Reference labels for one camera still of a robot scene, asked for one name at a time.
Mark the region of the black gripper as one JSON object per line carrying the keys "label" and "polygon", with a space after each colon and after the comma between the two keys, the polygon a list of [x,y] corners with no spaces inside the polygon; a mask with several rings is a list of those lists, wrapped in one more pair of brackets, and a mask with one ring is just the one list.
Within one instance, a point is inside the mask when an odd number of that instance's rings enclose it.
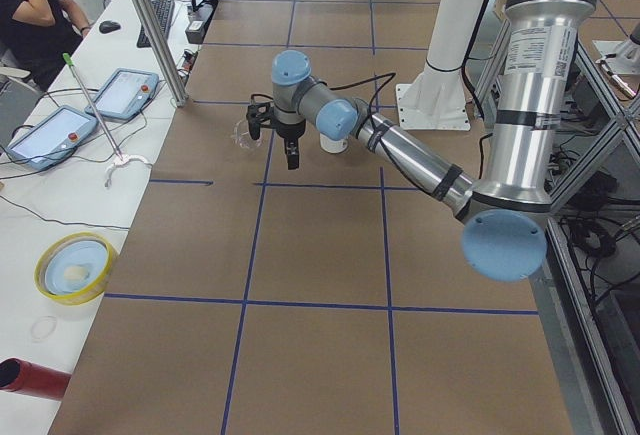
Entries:
{"label": "black gripper", "polygon": [[280,123],[277,127],[277,134],[283,139],[287,160],[287,169],[299,168],[299,139],[306,130],[305,122],[296,124]]}

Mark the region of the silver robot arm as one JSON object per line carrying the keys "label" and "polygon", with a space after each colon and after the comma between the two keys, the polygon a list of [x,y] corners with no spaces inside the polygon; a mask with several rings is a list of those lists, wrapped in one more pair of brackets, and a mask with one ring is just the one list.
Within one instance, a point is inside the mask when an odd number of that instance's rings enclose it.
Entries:
{"label": "silver robot arm", "polygon": [[406,179],[448,205],[464,224],[462,250],[480,274],[518,281],[546,255],[551,200],[544,189],[554,135],[580,24],[597,0],[506,0],[510,37],[484,175],[468,176],[359,99],[344,98],[311,73],[309,58],[287,50],[272,63],[267,110],[290,168],[308,125],[325,137],[359,140]]}

